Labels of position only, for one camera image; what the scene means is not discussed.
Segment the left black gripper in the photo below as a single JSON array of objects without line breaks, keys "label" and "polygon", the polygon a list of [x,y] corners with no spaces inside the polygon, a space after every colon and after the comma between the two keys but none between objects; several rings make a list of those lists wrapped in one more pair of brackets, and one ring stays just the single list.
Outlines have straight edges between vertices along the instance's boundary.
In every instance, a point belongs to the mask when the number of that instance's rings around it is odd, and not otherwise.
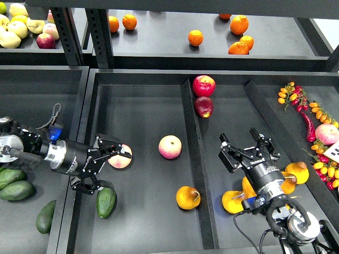
[{"label": "left black gripper", "polygon": [[103,188],[114,189],[111,182],[97,178],[98,172],[108,159],[121,155],[132,158],[125,152],[118,138],[105,134],[96,135],[97,148],[75,141],[66,141],[66,154],[62,162],[62,173],[75,176],[70,180],[71,189],[83,194],[93,195]]}]

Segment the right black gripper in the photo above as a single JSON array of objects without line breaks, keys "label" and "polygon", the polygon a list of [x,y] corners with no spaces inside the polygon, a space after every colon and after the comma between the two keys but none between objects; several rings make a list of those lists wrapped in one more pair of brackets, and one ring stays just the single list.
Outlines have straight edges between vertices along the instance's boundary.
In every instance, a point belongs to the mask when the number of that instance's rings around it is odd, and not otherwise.
[{"label": "right black gripper", "polygon": [[238,168],[242,169],[254,192],[283,193],[281,185],[285,177],[272,161],[279,160],[281,155],[275,153],[272,139],[258,133],[254,127],[250,128],[249,133],[256,142],[256,149],[255,147],[238,148],[232,145],[222,133],[219,137],[220,160],[230,173]]}]

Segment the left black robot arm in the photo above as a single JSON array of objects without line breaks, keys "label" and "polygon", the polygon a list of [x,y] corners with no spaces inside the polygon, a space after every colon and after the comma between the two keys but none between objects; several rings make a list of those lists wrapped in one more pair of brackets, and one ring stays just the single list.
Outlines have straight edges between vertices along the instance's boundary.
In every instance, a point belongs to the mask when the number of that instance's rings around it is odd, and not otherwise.
[{"label": "left black robot arm", "polygon": [[20,126],[6,116],[1,118],[1,162],[21,159],[29,164],[45,160],[52,171],[71,176],[75,191],[92,195],[96,190],[112,188],[111,182],[97,179],[106,161],[115,156],[132,158],[120,140],[110,140],[102,134],[96,136],[93,146],[73,140],[61,140],[63,127],[56,123],[61,104],[53,106],[50,120],[32,129]]}]

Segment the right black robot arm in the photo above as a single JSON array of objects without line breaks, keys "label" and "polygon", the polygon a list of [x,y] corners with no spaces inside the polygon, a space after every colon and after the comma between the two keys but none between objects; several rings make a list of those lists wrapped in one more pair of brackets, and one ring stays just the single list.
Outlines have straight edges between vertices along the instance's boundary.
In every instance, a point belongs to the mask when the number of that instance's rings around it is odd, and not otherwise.
[{"label": "right black robot arm", "polygon": [[275,152],[270,138],[259,134],[255,128],[250,134],[256,145],[237,148],[226,135],[220,135],[219,158],[230,173],[244,171],[242,191],[230,190],[223,194],[222,205],[233,215],[262,214],[269,229],[265,230],[255,247],[263,253],[263,240],[272,232],[278,238],[283,253],[301,253],[301,247],[311,244],[315,253],[338,253],[338,243],[330,224],[317,220],[297,200],[289,196],[295,189],[295,174],[281,171],[275,166],[280,154]]}]

